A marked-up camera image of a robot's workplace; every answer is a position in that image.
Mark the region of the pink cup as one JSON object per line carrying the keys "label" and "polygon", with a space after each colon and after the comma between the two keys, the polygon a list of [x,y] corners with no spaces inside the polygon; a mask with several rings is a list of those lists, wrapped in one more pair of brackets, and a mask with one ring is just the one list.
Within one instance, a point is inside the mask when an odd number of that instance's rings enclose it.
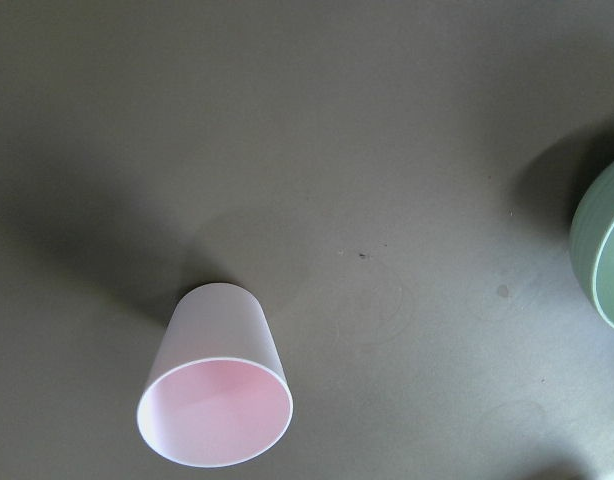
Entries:
{"label": "pink cup", "polygon": [[137,406],[146,444],[175,463],[218,468],[274,446],[293,397],[259,301],[229,283],[177,303]]}

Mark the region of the green bowl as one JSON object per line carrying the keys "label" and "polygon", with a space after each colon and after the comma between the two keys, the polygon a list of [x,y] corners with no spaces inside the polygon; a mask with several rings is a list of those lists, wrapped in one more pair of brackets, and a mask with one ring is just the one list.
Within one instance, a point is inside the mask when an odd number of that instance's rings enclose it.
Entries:
{"label": "green bowl", "polygon": [[579,285],[598,315],[614,329],[614,161],[584,193],[569,240]]}

